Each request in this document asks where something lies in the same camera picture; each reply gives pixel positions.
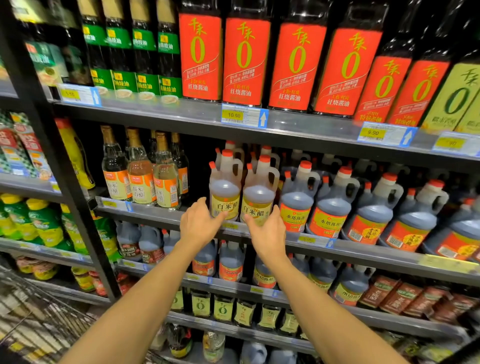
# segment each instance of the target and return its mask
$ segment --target orange label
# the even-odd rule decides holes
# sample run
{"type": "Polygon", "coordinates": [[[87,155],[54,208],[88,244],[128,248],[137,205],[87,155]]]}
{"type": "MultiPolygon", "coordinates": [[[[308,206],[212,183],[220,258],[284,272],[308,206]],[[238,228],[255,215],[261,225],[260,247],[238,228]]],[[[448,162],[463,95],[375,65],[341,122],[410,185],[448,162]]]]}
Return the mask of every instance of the orange label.
{"type": "Polygon", "coordinates": [[[329,215],[316,207],[308,227],[315,235],[336,238],[346,218],[346,215],[329,215]]]}
{"type": "Polygon", "coordinates": [[[179,168],[179,181],[181,194],[186,194],[188,192],[188,168],[183,167],[179,168]]]}
{"type": "Polygon", "coordinates": [[[394,101],[387,122],[417,126],[445,75],[448,65],[448,62],[414,62],[394,101]]]}
{"type": "Polygon", "coordinates": [[[280,204],[280,216],[287,227],[287,231],[302,232],[309,213],[310,209],[295,210],[285,204],[280,204]]]}
{"type": "Polygon", "coordinates": [[[467,260],[476,252],[480,245],[479,240],[467,238],[459,233],[452,231],[442,241],[437,248],[436,253],[447,258],[457,260],[467,260]]]}
{"type": "Polygon", "coordinates": [[[381,37],[375,30],[335,31],[315,111],[353,115],[381,37]]]}
{"type": "Polygon", "coordinates": [[[126,200],[132,196],[127,170],[121,170],[120,172],[103,171],[103,175],[111,198],[126,200]]]}
{"type": "Polygon", "coordinates": [[[220,100],[222,96],[222,20],[179,14],[183,95],[220,100]]]}
{"type": "Polygon", "coordinates": [[[392,248],[414,252],[429,232],[397,221],[385,242],[392,248]]]}
{"type": "Polygon", "coordinates": [[[221,279],[230,280],[232,282],[238,282],[243,274],[243,266],[236,269],[228,268],[220,263],[218,268],[218,275],[221,279]]]}
{"type": "Polygon", "coordinates": [[[156,200],[153,174],[144,174],[143,176],[132,176],[129,174],[128,176],[130,178],[134,202],[138,204],[149,204],[156,200]]]}
{"type": "Polygon", "coordinates": [[[211,260],[208,263],[193,260],[192,271],[201,276],[212,276],[215,273],[215,260],[211,260]]]}
{"type": "Polygon", "coordinates": [[[224,101],[244,105],[261,104],[269,40],[269,21],[227,19],[224,101]]]}
{"type": "Polygon", "coordinates": [[[410,58],[376,57],[353,119],[385,122],[411,62],[410,58]]]}
{"type": "Polygon", "coordinates": [[[157,205],[165,208],[178,206],[177,179],[158,180],[154,178],[154,181],[157,205]]]}
{"type": "Polygon", "coordinates": [[[355,242],[375,245],[386,225],[386,222],[374,222],[357,215],[348,232],[348,237],[355,242]]]}
{"type": "Polygon", "coordinates": [[[269,106],[294,110],[308,108],[325,33],[326,27],[320,25],[281,25],[269,106]]]}

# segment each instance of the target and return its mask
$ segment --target store shelf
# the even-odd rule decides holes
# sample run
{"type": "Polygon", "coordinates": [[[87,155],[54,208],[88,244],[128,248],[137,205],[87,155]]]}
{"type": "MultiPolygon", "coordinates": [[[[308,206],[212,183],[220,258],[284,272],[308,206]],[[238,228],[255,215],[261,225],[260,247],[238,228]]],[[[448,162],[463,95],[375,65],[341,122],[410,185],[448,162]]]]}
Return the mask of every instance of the store shelf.
{"type": "MultiPolygon", "coordinates": [[[[140,277],[145,275],[151,268],[151,266],[125,260],[119,261],[118,264],[119,270],[124,270],[140,277]]],[[[290,307],[288,299],[282,291],[256,287],[250,284],[230,282],[220,278],[186,273],[182,279],[181,285],[182,287],[222,294],[228,297],[235,297],[258,303],[266,303],[277,307],[290,307]]],[[[344,308],[350,311],[367,326],[373,328],[383,328],[390,331],[426,338],[450,338],[458,341],[468,340],[467,332],[464,328],[459,326],[435,323],[412,317],[397,316],[359,307],[344,306],[344,308]]]]}
{"type": "MultiPolygon", "coordinates": [[[[160,352],[155,352],[165,360],[168,360],[170,363],[178,364],[208,364],[209,362],[204,358],[204,351],[201,342],[194,341],[192,345],[192,350],[190,353],[183,359],[178,359],[172,355],[167,345],[166,348],[160,352]]],[[[239,362],[239,358],[235,350],[230,348],[225,348],[223,352],[222,359],[220,359],[217,364],[236,364],[239,362]]]]}
{"type": "Polygon", "coordinates": [[[85,107],[57,102],[59,115],[74,119],[109,122],[146,129],[160,129],[245,143],[269,144],[311,152],[368,158],[429,168],[470,173],[477,158],[432,152],[437,139],[418,130],[408,148],[366,144],[357,141],[361,123],[350,119],[270,110],[266,129],[221,123],[222,104],[181,99],[176,104],[135,104],[102,99],[103,107],[85,107]]]}
{"type": "Polygon", "coordinates": [[[30,258],[45,260],[51,263],[71,267],[95,268],[92,258],[75,252],[67,252],[47,246],[17,240],[0,238],[0,251],[14,255],[25,255],[30,258]]]}
{"type": "Polygon", "coordinates": [[[0,173],[0,192],[18,194],[23,197],[39,198],[51,202],[63,203],[60,191],[55,191],[49,181],[38,178],[15,176],[0,173]]]}
{"type": "Polygon", "coordinates": [[[32,278],[25,278],[29,283],[47,291],[52,296],[59,298],[66,298],[69,300],[85,302],[89,304],[108,305],[111,304],[110,299],[101,297],[93,292],[82,291],[77,283],[65,282],[60,279],[49,279],[48,281],[41,281],[32,278]]]}
{"type": "MultiPolygon", "coordinates": [[[[179,230],[182,211],[167,211],[159,207],[125,203],[104,197],[97,197],[95,212],[104,217],[145,224],[164,229],[179,230]]],[[[216,236],[227,241],[251,243],[248,228],[241,222],[227,222],[216,236]]],[[[392,272],[407,273],[414,276],[434,278],[449,282],[480,287],[480,266],[473,267],[468,273],[426,265],[425,255],[404,252],[376,245],[365,245],[342,239],[328,239],[302,234],[299,240],[286,241],[287,250],[310,256],[321,256],[346,263],[361,264],[368,267],[386,269],[392,272]]]]}
{"type": "Polygon", "coordinates": [[[313,345],[307,340],[290,338],[271,332],[254,330],[252,328],[241,328],[239,326],[225,324],[223,322],[210,320],[208,318],[194,317],[170,311],[165,321],[173,324],[184,325],[189,328],[215,331],[242,340],[257,341],[261,342],[262,344],[275,346],[284,350],[315,354],[313,345]]]}

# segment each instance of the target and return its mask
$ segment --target plastic jug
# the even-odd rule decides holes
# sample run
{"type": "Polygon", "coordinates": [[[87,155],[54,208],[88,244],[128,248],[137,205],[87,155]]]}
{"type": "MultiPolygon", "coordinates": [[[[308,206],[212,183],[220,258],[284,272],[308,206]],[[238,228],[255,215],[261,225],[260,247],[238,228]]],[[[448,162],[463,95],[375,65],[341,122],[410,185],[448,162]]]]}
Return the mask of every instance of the plastic jug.
{"type": "Polygon", "coordinates": [[[252,281],[255,285],[264,288],[273,288],[276,285],[275,277],[258,255],[255,257],[252,281]]]}
{"type": "Polygon", "coordinates": [[[296,240],[303,232],[307,217],[313,205],[313,196],[320,184],[320,175],[312,172],[312,163],[302,161],[295,181],[291,181],[290,171],[285,172],[285,183],[280,197],[280,215],[287,227],[287,240],[296,240]],[[314,178],[313,188],[308,180],[314,178]]]}
{"type": "Polygon", "coordinates": [[[162,229],[163,234],[163,252],[165,255],[170,254],[175,244],[180,240],[180,232],[175,230],[170,230],[168,233],[165,229],[162,229]]]}
{"type": "Polygon", "coordinates": [[[292,350],[273,349],[268,364],[296,364],[297,353],[292,350]]]}
{"type": "Polygon", "coordinates": [[[213,276],[215,274],[216,249],[215,242],[209,242],[192,261],[192,271],[201,276],[213,276]]]}
{"type": "Polygon", "coordinates": [[[224,280],[240,282],[243,275],[243,260],[245,255],[237,242],[225,242],[220,246],[220,265],[218,276],[224,280]]]}
{"type": "Polygon", "coordinates": [[[403,187],[396,184],[396,175],[384,173],[373,190],[372,196],[364,206],[357,208],[342,229],[342,237],[346,240],[374,245],[385,226],[393,217],[393,208],[403,194],[403,187]],[[394,191],[394,199],[388,197],[394,191]]]}
{"type": "Polygon", "coordinates": [[[366,274],[367,268],[369,267],[347,264],[338,282],[330,289],[330,296],[347,306],[356,306],[357,301],[368,289],[368,280],[375,272],[375,268],[369,268],[370,272],[366,274]]]}
{"type": "Polygon", "coordinates": [[[337,269],[340,265],[340,262],[335,266],[333,260],[316,256],[310,262],[310,274],[308,278],[327,292],[336,278],[337,269]]]}
{"type": "Polygon", "coordinates": [[[443,186],[440,180],[430,180],[425,184],[417,193],[415,204],[400,209],[402,212],[387,226],[378,244],[409,252],[417,250],[437,225],[436,215],[448,200],[448,193],[442,191],[443,186]]]}
{"type": "Polygon", "coordinates": [[[262,226],[270,216],[280,172],[270,166],[270,156],[261,155],[258,160],[257,172],[254,174],[251,163],[247,164],[247,177],[243,187],[240,221],[245,214],[253,216],[257,225],[262,226]],[[273,183],[268,179],[269,173],[274,175],[273,183]]]}
{"type": "Polygon", "coordinates": [[[119,242],[123,259],[140,262],[142,260],[142,252],[138,246],[138,241],[142,233],[139,226],[128,221],[115,221],[115,224],[117,224],[117,241],[119,242]]]}
{"type": "Polygon", "coordinates": [[[270,158],[273,158],[275,160],[275,168],[278,169],[280,167],[280,156],[277,153],[272,153],[271,146],[262,146],[262,149],[260,150],[260,155],[270,156],[270,158]]]}
{"type": "Polygon", "coordinates": [[[240,189],[243,163],[240,159],[233,159],[233,152],[229,149],[222,151],[220,170],[213,162],[210,163],[210,212],[213,217],[223,211],[228,211],[227,220],[236,220],[239,214],[240,189]],[[238,165],[236,176],[233,166],[238,165]]]}
{"type": "Polygon", "coordinates": [[[241,348],[240,363],[264,364],[267,359],[267,348],[259,342],[245,340],[241,348]]]}
{"type": "Polygon", "coordinates": [[[295,253],[290,260],[296,269],[298,269],[304,276],[308,277],[310,274],[310,267],[308,266],[308,260],[305,260],[305,254],[295,253]]]}
{"type": "Polygon", "coordinates": [[[479,246],[480,196],[475,200],[470,213],[458,211],[449,225],[428,237],[422,249],[428,254],[467,260],[479,246]]]}
{"type": "Polygon", "coordinates": [[[142,235],[138,246],[142,252],[142,261],[146,264],[155,265],[165,256],[160,230],[152,226],[142,225],[140,231],[142,235]]]}
{"type": "Polygon", "coordinates": [[[308,220],[306,230],[309,234],[336,238],[342,228],[360,187],[360,182],[351,177],[350,167],[341,167],[335,176],[332,187],[324,183],[317,194],[314,213],[308,220]],[[352,195],[347,197],[347,186],[352,184],[352,195]]]}

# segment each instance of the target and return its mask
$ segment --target bottle label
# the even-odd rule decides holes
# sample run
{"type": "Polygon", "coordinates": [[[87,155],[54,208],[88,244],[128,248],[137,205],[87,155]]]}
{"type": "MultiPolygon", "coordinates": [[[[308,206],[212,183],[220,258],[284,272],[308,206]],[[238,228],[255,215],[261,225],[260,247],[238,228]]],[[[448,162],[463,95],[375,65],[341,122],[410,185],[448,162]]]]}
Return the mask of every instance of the bottle label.
{"type": "Polygon", "coordinates": [[[276,285],[276,279],[273,275],[265,275],[257,270],[257,267],[253,270],[253,282],[263,288],[273,288],[276,285]]]}
{"type": "Polygon", "coordinates": [[[315,111],[353,115],[382,32],[339,28],[335,31],[315,102],[315,111]]]}
{"type": "Polygon", "coordinates": [[[397,221],[385,242],[392,248],[414,252],[429,232],[397,221]]]}
{"type": "Polygon", "coordinates": [[[163,95],[175,95],[176,97],[181,98],[183,96],[182,93],[182,80],[181,78],[177,77],[165,77],[160,76],[160,93],[163,95]]]}
{"type": "Polygon", "coordinates": [[[216,320],[231,321],[233,302],[220,302],[215,300],[213,316],[216,320]]]}
{"type": "Polygon", "coordinates": [[[188,192],[188,168],[183,167],[179,168],[179,181],[181,194],[186,194],[188,192]]]}
{"type": "Polygon", "coordinates": [[[84,38],[86,44],[91,44],[94,46],[106,46],[107,44],[107,34],[105,29],[99,25],[83,25],[84,38]]]}
{"type": "Polygon", "coordinates": [[[215,273],[215,260],[203,263],[197,260],[192,261],[192,271],[201,276],[212,276],[215,273]]]}
{"type": "Polygon", "coordinates": [[[129,174],[129,177],[134,202],[149,204],[156,200],[153,175],[151,173],[143,176],[132,176],[129,174]]]}
{"type": "Polygon", "coordinates": [[[107,43],[112,48],[132,48],[129,31],[123,28],[107,28],[107,43]]]}
{"type": "Polygon", "coordinates": [[[436,253],[447,258],[467,260],[479,248],[480,241],[451,231],[442,241],[436,253]]]}
{"type": "Polygon", "coordinates": [[[238,282],[243,275],[243,266],[240,266],[238,268],[228,268],[222,263],[220,263],[218,267],[218,275],[221,279],[238,282]]]}
{"type": "Polygon", "coordinates": [[[98,87],[98,93],[104,95],[108,90],[113,90],[113,79],[111,70],[102,70],[101,68],[92,68],[90,70],[93,84],[98,87]]]}
{"type": "Polygon", "coordinates": [[[235,321],[244,326],[250,326],[252,324],[253,308],[245,306],[237,301],[237,312],[235,314],[235,321]]]}
{"type": "Polygon", "coordinates": [[[440,288],[427,287],[403,313],[410,316],[422,317],[424,314],[430,313],[433,305],[447,294],[448,291],[440,288]]]}
{"type": "Polygon", "coordinates": [[[222,97],[222,19],[179,14],[183,95],[205,100],[222,97]]]}
{"type": "Polygon", "coordinates": [[[356,242],[375,245],[386,225],[386,222],[374,222],[357,215],[348,232],[348,237],[356,242]]]}
{"type": "Polygon", "coordinates": [[[158,32],[158,51],[180,54],[179,36],[173,33],[158,32]]]}
{"type": "Polygon", "coordinates": [[[43,85],[56,86],[62,84],[62,76],[67,76],[65,61],[57,46],[44,42],[25,42],[30,54],[38,79],[43,85]],[[57,64],[54,53],[60,54],[60,63],[57,64]]]}
{"type": "Polygon", "coordinates": [[[192,295],[192,311],[195,316],[210,316],[210,297],[192,295]]]}
{"type": "Polygon", "coordinates": [[[385,122],[411,62],[411,58],[375,57],[353,119],[385,122]]]}
{"type": "Polygon", "coordinates": [[[127,170],[121,170],[120,172],[103,171],[103,175],[111,198],[126,200],[132,196],[127,170]]]}
{"type": "Polygon", "coordinates": [[[153,33],[145,29],[134,29],[133,49],[156,50],[156,42],[153,33]]]}
{"type": "Polygon", "coordinates": [[[2,216],[0,214],[0,229],[4,235],[10,236],[17,231],[15,224],[8,216],[2,216]]]}
{"type": "Polygon", "coordinates": [[[285,313],[285,322],[280,328],[281,331],[289,332],[290,334],[295,334],[299,329],[299,323],[294,314],[285,313]]]}
{"type": "Polygon", "coordinates": [[[118,98],[129,98],[132,96],[132,92],[138,92],[135,72],[112,71],[112,73],[115,95],[118,98]]]}
{"type": "Polygon", "coordinates": [[[433,316],[430,317],[430,320],[454,324],[456,323],[457,317],[473,306],[476,306],[478,302],[480,302],[480,299],[478,298],[453,293],[449,296],[448,300],[435,308],[435,312],[433,316]]]}
{"type": "Polygon", "coordinates": [[[177,293],[175,294],[175,298],[173,299],[171,309],[172,310],[177,310],[177,311],[183,310],[183,291],[182,291],[182,289],[177,291],[177,293]]]}
{"type": "Polygon", "coordinates": [[[241,221],[244,221],[243,217],[245,214],[249,214],[253,217],[253,220],[258,226],[262,226],[270,216],[270,212],[272,211],[272,203],[273,201],[267,204],[256,204],[248,201],[245,198],[245,195],[243,195],[240,212],[241,221]]]}
{"type": "Polygon", "coordinates": [[[223,211],[228,211],[225,220],[237,218],[239,213],[240,195],[235,197],[217,197],[212,195],[212,216],[217,217],[223,211]]]}
{"type": "Polygon", "coordinates": [[[160,207],[165,208],[178,206],[179,198],[177,194],[177,179],[174,178],[171,180],[158,180],[157,178],[154,178],[154,181],[156,203],[160,207]]]}
{"type": "Polygon", "coordinates": [[[390,110],[388,123],[417,126],[449,64],[415,61],[390,110]]]}
{"type": "Polygon", "coordinates": [[[423,288],[402,283],[395,292],[380,304],[380,308],[391,314],[399,315],[422,291],[423,288]]]}
{"type": "Polygon", "coordinates": [[[371,284],[368,290],[360,298],[360,303],[377,308],[390,291],[398,284],[398,280],[385,276],[379,276],[374,284],[371,284]]]}
{"type": "Polygon", "coordinates": [[[310,209],[295,210],[287,207],[285,204],[280,204],[280,216],[287,231],[302,232],[309,213],[310,209]]]}
{"type": "Polygon", "coordinates": [[[480,65],[457,63],[453,66],[421,125],[422,129],[452,131],[480,89],[479,74],[480,65]]]}
{"type": "Polygon", "coordinates": [[[141,253],[138,243],[120,244],[120,249],[124,257],[137,256],[141,253]]]}
{"type": "Polygon", "coordinates": [[[456,132],[467,134],[480,134],[480,97],[473,99],[470,107],[455,128],[456,132]]]}
{"type": "Polygon", "coordinates": [[[341,304],[346,304],[347,306],[356,306],[360,297],[361,293],[347,290],[342,283],[338,284],[333,294],[333,298],[335,298],[341,304]]]}
{"type": "Polygon", "coordinates": [[[276,319],[280,314],[280,310],[270,310],[262,307],[262,319],[258,323],[263,328],[275,328],[276,319]]]}
{"type": "Polygon", "coordinates": [[[146,264],[157,264],[163,259],[164,256],[165,253],[163,252],[163,248],[152,250],[149,252],[142,250],[142,261],[146,264]]]}
{"type": "Polygon", "coordinates": [[[315,277],[312,273],[308,274],[308,279],[315,283],[318,287],[320,287],[323,291],[327,292],[330,286],[332,285],[333,281],[330,283],[325,283],[315,277]]]}
{"type": "Polygon", "coordinates": [[[270,40],[270,22],[227,18],[223,100],[260,105],[270,40]]]}
{"type": "Polygon", "coordinates": [[[326,27],[283,23],[275,56],[269,106],[306,110],[312,93],[326,27]]]}
{"type": "Polygon", "coordinates": [[[147,73],[136,73],[138,98],[143,101],[155,100],[155,95],[160,96],[160,83],[158,75],[147,73]]]}
{"type": "Polygon", "coordinates": [[[347,216],[335,216],[323,212],[318,207],[315,208],[312,221],[308,226],[310,230],[318,236],[327,238],[336,238],[342,229],[347,216]]]}

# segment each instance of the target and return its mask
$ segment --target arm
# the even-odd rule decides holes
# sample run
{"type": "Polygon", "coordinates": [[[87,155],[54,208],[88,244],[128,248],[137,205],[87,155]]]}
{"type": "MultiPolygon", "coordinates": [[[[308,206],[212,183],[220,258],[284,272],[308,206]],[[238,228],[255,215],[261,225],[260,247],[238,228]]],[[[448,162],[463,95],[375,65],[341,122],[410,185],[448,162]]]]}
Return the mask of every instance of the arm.
{"type": "Polygon", "coordinates": [[[205,197],[195,202],[181,217],[181,238],[172,252],[109,308],[60,363],[142,363],[190,262],[213,239],[225,217],[223,213],[211,218],[205,197]]]}
{"type": "Polygon", "coordinates": [[[292,265],[285,253],[285,225],[277,206],[262,227],[248,214],[244,220],[257,254],[287,295],[302,330],[323,361],[328,364],[407,363],[382,338],[292,265]]]}

